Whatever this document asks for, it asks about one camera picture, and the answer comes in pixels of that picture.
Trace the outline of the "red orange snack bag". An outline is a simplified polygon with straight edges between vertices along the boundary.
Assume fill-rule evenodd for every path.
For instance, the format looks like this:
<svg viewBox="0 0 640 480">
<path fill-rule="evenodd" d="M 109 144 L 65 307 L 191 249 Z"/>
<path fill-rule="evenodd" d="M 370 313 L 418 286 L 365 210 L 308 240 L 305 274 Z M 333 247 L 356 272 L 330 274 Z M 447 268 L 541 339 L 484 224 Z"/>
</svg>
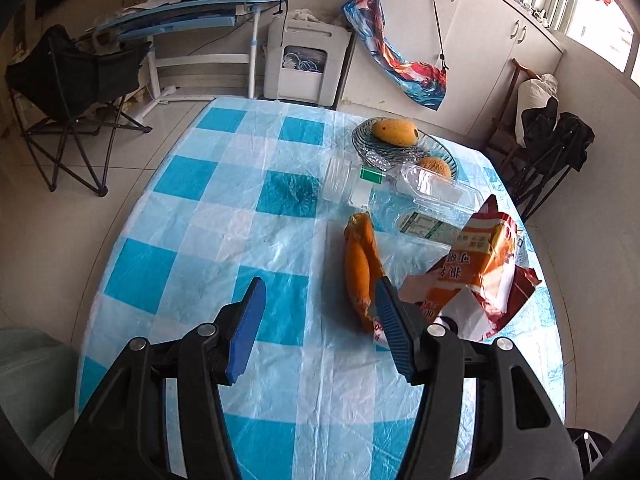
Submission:
<svg viewBox="0 0 640 480">
<path fill-rule="evenodd" d="M 483 341 L 506 327 L 541 283 L 516 264 L 518 225 L 491 194 L 474 212 L 450 251 L 399 289 L 408 311 L 427 323 L 443 322 L 467 340 Z"/>
</svg>

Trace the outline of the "dark chair with clothes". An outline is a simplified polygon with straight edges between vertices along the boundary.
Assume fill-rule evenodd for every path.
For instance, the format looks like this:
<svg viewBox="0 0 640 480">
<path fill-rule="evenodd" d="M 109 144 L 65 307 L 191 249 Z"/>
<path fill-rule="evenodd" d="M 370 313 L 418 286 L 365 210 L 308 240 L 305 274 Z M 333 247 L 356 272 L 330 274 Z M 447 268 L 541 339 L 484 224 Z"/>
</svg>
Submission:
<svg viewBox="0 0 640 480">
<path fill-rule="evenodd" d="M 594 132 L 577 115 L 562 112 L 559 99 L 551 98 L 545 108 L 523 113 L 525 148 L 516 143 L 515 119 L 518 87 L 529 78 L 541 76 L 511 58 L 513 73 L 506 96 L 491 119 L 486 148 L 502 156 L 498 174 L 510 172 L 504 186 L 513 203 L 521 206 L 521 218 L 528 220 L 572 171 L 582 170 Z"/>
</svg>

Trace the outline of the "black folding camp chair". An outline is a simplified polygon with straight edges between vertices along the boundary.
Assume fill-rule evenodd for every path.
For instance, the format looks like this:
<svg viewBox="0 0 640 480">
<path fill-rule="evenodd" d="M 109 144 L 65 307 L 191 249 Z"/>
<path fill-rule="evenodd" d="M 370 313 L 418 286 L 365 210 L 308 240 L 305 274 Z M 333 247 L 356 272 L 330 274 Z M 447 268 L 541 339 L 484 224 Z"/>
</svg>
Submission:
<svg viewBox="0 0 640 480">
<path fill-rule="evenodd" d="M 124 111 L 126 97 L 139 89 L 139 72 L 149 41 L 113 53 L 81 50 L 62 25 L 50 27 L 34 50 L 6 68 L 6 85 L 21 138 L 47 188 L 65 172 L 97 196 L 108 193 L 107 176 L 116 132 L 148 134 Z M 82 144 L 110 128 L 102 172 L 96 173 Z"/>
</svg>

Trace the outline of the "clear plastic bottle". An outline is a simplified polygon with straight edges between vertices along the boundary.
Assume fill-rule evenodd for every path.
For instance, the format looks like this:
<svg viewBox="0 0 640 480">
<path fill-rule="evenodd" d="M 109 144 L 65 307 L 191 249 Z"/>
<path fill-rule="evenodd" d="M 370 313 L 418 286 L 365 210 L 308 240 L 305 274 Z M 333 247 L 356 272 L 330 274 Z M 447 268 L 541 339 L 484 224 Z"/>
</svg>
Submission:
<svg viewBox="0 0 640 480">
<path fill-rule="evenodd" d="M 360 162 L 332 157 L 326 167 L 321 196 L 334 204 L 344 203 L 368 210 L 373 190 L 383 183 L 382 171 Z"/>
</svg>

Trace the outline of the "white filled bag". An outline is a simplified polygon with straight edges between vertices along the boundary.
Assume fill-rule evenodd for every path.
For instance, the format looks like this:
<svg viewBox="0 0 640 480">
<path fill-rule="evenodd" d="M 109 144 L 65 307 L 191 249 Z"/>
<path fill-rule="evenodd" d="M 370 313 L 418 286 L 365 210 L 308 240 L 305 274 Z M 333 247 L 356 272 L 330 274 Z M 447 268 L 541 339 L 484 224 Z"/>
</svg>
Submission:
<svg viewBox="0 0 640 480">
<path fill-rule="evenodd" d="M 526 110 L 545 108 L 551 98 L 558 96 L 559 83 L 552 74 L 542 74 L 537 78 L 529 78 L 518 87 L 516 102 L 515 137 L 516 143 L 525 148 L 525 131 L 523 113 Z"/>
</svg>

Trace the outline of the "curved orange peel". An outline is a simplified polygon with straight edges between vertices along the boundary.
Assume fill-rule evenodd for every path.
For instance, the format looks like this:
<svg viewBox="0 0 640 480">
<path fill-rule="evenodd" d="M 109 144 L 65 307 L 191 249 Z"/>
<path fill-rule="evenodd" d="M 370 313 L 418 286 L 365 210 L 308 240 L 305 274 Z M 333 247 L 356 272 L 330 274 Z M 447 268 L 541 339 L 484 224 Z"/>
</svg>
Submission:
<svg viewBox="0 0 640 480">
<path fill-rule="evenodd" d="M 352 214 L 344 229 L 344 279 L 347 295 L 362 328 L 374 332 L 375 286 L 385 275 L 370 214 Z"/>
</svg>

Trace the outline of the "white plastic storage stool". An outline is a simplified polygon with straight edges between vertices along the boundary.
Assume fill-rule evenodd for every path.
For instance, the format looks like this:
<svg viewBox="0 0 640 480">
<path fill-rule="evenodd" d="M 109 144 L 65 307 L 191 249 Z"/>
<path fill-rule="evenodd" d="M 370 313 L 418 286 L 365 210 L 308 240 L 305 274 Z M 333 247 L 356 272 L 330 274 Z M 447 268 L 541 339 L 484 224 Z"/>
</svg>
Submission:
<svg viewBox="0 0 640 480">
<path fill-rule="evenodd" d="M 340 26 L 274 18 L 268 30 L 264 97 L 331 107 L 351 36 Z"/>
</svg>

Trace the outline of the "pale green plastic bin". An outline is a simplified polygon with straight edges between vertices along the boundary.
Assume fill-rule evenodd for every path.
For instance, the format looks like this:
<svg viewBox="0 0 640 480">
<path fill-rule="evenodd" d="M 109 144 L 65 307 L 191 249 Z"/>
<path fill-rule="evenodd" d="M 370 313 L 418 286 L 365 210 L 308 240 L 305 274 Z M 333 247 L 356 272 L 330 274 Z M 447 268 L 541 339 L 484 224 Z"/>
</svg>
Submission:
<svg viewBox="0 0 640 480">
<path fill-rule="evenodd" d="M 50 479 L 74 426 L 78 354 L 34 328 L 1 331 L 1 477 Z"/>
</svg>

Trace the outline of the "yellow mango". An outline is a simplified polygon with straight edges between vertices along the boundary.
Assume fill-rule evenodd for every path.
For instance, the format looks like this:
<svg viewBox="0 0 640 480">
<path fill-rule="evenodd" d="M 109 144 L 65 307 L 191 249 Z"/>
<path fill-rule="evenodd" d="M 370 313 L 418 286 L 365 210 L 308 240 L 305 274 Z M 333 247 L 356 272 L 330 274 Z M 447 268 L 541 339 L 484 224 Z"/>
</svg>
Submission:
<svg viewBox="0 0 640 480">
<path fill-rule="evenodd" d="M 446 160 L 439 157 L 425 156 L 420 160 L 420 162 L 418 162 L 418 165 L 424 169 L 434 172 L 434 174 L 439 174 L 446 179 L 452 178 L 452 172 Z"/>
<path fill-rule="evenodd" d="M 371 133 L 383 142 L 400 148 L 413 146 L 420 140 L 420 133 L 408 119 L 384 118 L 371 126 Z"/>
</svg>

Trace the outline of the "white wall cabinet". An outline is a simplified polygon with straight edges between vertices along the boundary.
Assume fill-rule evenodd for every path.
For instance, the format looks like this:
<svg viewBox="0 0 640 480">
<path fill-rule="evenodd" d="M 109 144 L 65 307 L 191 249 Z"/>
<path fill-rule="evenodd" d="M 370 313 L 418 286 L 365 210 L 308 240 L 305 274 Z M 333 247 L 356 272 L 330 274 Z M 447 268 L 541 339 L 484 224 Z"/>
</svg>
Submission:
<svg viewBox="0 0 640 480">
<path fill-rule="evenodd" d="M 409 118 L 436 136 L 480 146 L 508 91 L 510 59 L 538 74 L 553 73 L 563 52 L 510 0 L 437 0 L 437 6 L 448 65 L 439 109 L 410 100 L 361 40 L 352 48 L 337 108 L 363 117 Z"/>
</svg>

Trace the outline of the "colourful hanging cloth bag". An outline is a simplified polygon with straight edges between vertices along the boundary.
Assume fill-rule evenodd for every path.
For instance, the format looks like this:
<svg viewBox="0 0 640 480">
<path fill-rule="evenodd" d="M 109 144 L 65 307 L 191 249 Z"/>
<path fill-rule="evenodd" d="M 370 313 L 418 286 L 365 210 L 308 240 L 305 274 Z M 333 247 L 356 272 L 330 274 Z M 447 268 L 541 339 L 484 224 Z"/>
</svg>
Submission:
<svg viewBox="0 0 640 480">
<path fill-rule="evenodd" d="M 442 30 L 437 6 L 434 19 L 439 43 L 440 66 L 421 61 L 408 61 L 385 35 L 385 18 L 381 0 L 349 0 L 342 6 L 348 24 L 369 51 L 373 61 L 390 76 L 399 89 L 416 104 L 438 110 L 447 91 L 447 70 Z"/>
</svg>

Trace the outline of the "blue white study desk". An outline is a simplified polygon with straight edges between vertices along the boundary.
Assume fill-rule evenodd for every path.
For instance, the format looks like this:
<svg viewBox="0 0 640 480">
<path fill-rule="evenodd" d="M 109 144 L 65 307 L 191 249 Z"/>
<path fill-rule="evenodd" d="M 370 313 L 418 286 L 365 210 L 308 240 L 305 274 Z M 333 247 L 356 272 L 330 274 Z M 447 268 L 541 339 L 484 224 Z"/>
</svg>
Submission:
<svg viewBox="0 0 640 480">
<path fill-rule="evenodd" d="M 149 41 L 146 55 L 150 97 L 137 118 L 160 104 L 208 102 L 214 87 L 230 86 L 215 76 L 215 66 L 240 66 L 236 88 L 253 99 L 257 87 L 258 30 L 267 11 L 285 0 L 150 0 L 152 9 L 135 6 L 91 29 L 98 46 Z"/>
</svg>

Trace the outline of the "blue white checkered tablecloth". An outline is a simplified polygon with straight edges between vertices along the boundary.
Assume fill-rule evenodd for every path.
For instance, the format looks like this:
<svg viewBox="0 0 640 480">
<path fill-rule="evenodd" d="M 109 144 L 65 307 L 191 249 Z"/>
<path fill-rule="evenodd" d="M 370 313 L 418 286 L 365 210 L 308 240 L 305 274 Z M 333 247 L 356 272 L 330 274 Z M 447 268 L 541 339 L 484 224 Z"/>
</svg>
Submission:
<svg viewBox="0 0 640 480">
<path fill-rule="evenodd" d="M 83 408 L 130 339 L 182 337 L 261 278 L 247 368 L 221 389 L 247 479 L 391 479 L 421 397 L 344 289 L 350 208 L 321 195 L 359 118 L 219 98 L 160 163 L 108 260 L 81 350 Z"/>
</svg>

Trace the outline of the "clear plastic clamshell box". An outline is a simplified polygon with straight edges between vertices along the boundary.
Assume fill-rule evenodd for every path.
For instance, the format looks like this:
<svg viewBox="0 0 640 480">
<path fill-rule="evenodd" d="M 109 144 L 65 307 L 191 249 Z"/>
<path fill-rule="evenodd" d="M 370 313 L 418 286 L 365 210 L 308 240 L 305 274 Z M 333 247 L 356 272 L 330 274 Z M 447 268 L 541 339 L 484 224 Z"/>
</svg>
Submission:
<svg viewBox="0 0 640 480">
<path fill-rule="evenodd" d="M 405 162 L 395 179 L 407 199 L 395 222 L 401 234 L 450 246 L 484 202 L 476 188 Z"/>
</svg>

